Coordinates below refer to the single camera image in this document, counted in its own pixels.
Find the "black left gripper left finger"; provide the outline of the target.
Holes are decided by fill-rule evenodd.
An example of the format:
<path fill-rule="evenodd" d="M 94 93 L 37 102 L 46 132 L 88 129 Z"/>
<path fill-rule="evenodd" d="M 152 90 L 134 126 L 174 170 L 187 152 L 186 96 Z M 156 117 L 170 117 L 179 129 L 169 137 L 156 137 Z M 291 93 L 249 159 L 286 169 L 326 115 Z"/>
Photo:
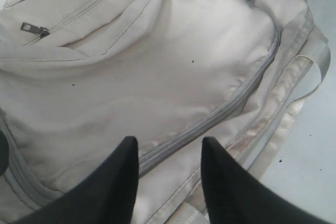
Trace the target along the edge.
<path fill-rule="evenodd" d="M 138 141 L 127 136 L 76 187 L 17 223 L 131 223 L 138 184 Z"/>

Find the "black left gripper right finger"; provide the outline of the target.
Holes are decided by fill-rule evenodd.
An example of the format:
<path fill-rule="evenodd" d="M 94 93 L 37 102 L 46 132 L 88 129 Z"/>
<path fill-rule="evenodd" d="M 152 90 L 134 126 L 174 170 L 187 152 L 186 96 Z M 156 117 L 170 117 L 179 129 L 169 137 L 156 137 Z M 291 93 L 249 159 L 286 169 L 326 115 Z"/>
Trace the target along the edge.
<path fill-rule="evenodd" d="M 202 141 L 201 180 L 210 223 L 324 223 L 273 193 L 221 146 Z"/>

